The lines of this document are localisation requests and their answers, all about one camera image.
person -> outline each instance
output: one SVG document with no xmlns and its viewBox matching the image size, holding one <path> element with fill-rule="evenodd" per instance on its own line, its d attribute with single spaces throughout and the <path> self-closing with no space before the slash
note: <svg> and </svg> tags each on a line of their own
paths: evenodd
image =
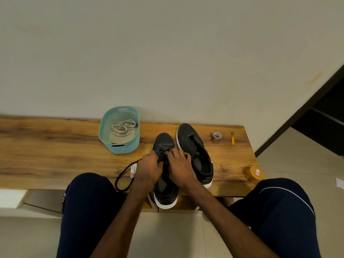
<svg viewBox="0 0 344 258">
<path fill-rule="evenodd" d="M 296 182 L 263 180 L 226 208 L 196 179 L 190 155 L 176 148 L 165 154 L 171 180 L 200 206 L 234 258 L 320 257 L 314 209 Z M 77 176 L 65 194 L 57 258 L 127 257 L 143 202 L 162 173 L 157 159 L 151 151 L 138 162 L 126 197 L 103 176 Z"/>
</svg>

black sneaker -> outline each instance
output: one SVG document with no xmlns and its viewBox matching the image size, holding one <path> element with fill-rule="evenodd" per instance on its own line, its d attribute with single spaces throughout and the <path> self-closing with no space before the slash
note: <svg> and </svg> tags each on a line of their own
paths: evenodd
<svg viewBox="0 0 344 258">
<path fill-rule="evenodd" d="M 210 187 L 214 175 L 213 162 L 205 150 L 203 141 L 196 130 L 191 125 L 183 123 L 177 130 L 176 139 L 179 149 L 191 155 L 192 168 L 196 173 L 198 181 L 205 188 Z"/>
<path fill-rule="evenodd" d="M 162 174 L 154 185 L 154 200 L 158 207 L 169 209 L 177 203 L 178 187 L 169 178 L 168 159 L 164 155 L 165 151 L 174 148 L 173 138 L 167 133 L 161 133 L 157 136 L 153 143 L 152 150 L 158 155 L 158 163 L 163 161 Z"/>
</svg>

hand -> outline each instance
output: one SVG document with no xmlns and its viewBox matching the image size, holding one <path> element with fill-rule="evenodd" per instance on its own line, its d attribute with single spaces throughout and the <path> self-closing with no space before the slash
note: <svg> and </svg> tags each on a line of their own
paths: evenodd
<svg viewBox="0 0 344 258">
<path fill-rule="evenodd" d="M 169 159 L 170 179 L 179 188 L 185 190 L 191 182 L 198 182 L 195 171 L 192 169 L 190 154 L 177 148 L 166 151 L 165 154 Z"/>
<path fill-rule="evenodd" d="M 153 150 L 149 154 L 143 156 L 137 163 L 133 186 L 138 185 L 147 189 L 147 194 L 153 189 L 154 184 L 162 174 L 163 162 L 158 164 L 158 159 L 159 157 Z"/>
</svg>

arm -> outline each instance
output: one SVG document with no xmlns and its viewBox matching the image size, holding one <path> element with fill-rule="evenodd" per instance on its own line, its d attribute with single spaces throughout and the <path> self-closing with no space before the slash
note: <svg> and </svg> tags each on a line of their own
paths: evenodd
<svg viewBox="0 0 344 258">
<path fill-rule="evenodd" d="M 135 180 L 122 208 L 94 249 L 91 258 L 125 258 L 142 204 L 162 173 L 154 151 L 145 155 L 137 164 Z"/>
<path fill-rule="evenodd" d="M 166 152 L 166 155 L 170 164 L 170 178 L 202 208 L 234 258 L 278 258 L 197 180 L 189 154 L 174 148 L 171 152 Z"/>
</svg>

wooden surface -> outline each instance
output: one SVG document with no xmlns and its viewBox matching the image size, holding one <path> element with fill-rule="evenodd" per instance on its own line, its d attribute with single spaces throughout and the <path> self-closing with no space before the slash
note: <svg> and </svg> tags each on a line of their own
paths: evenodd
<svg viewBox="0 0 344 258">
<path fill-rule="evenodd" d="M 141 122 L 139 147 L 130 154 L 111 153 L 98 138 L 100 120 L 14 117 L 0 115 L 0 188 L 66 189 L 77 175 L 94 172 L 114 183 L 131 162 L 149 153 L 156 136 L 169 133 L 174 139 L 178 123 Z M 257 160 L 243 126 L 193 125 L 214 164 L 215 196 L 245 196 L 254 184 L 243 169 Z M 219 131 L 220 142 L 211 140 Z M 230 133 L 235 132 L 235 146 Z M 130 182 L 127 172 L 119 182 Z"/>
</svg>

